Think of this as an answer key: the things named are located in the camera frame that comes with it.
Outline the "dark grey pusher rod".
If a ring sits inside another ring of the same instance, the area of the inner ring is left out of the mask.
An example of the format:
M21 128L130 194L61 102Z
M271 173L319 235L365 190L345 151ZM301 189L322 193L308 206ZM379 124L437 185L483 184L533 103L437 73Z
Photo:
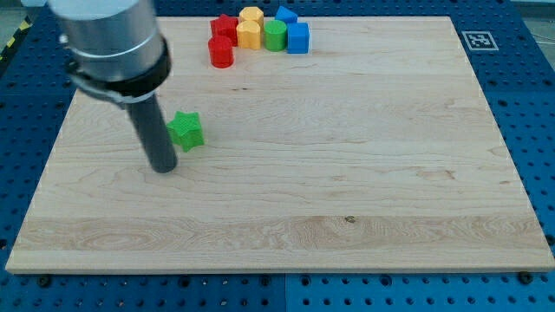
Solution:
M127 104L126 110L152 169L171 172L178 160L156 94Z

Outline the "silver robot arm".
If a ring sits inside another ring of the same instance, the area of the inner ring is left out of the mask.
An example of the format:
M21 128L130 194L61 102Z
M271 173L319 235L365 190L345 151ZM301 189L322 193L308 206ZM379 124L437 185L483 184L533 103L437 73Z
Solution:
M69 79L86 95L125 110L150 166L177 166L156 90L168 78L172 60L150 0L49 0L71 53Z

